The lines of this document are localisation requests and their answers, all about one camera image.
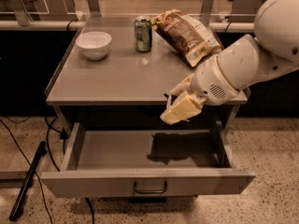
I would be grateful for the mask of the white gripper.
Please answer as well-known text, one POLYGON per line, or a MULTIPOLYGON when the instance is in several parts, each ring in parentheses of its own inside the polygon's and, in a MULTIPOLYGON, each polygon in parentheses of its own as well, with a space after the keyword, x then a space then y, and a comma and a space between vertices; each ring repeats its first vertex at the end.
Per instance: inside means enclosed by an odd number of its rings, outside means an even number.
POLYGON ((170 108, 166 109, 160 118, 166 124, 172 125, 200 114, 204 102, 207 105, 222 105, 235 98, 239 91, 227 81, 220 69, 218 56, 213 55, 201 63, 193 75, 185 77, 177 84, 169 94, 177 98, 172 100, 170 108))

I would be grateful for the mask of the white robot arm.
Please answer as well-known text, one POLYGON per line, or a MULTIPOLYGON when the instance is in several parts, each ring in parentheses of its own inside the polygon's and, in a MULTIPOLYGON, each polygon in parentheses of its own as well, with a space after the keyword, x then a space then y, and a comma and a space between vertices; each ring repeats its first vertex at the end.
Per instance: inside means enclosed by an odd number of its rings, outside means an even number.
POLYGON ((169 92, 161 120, 175 124, 223 105, 245 88, 299 68, 299 0, 267 0, 244 35, 210 57, 169 92))

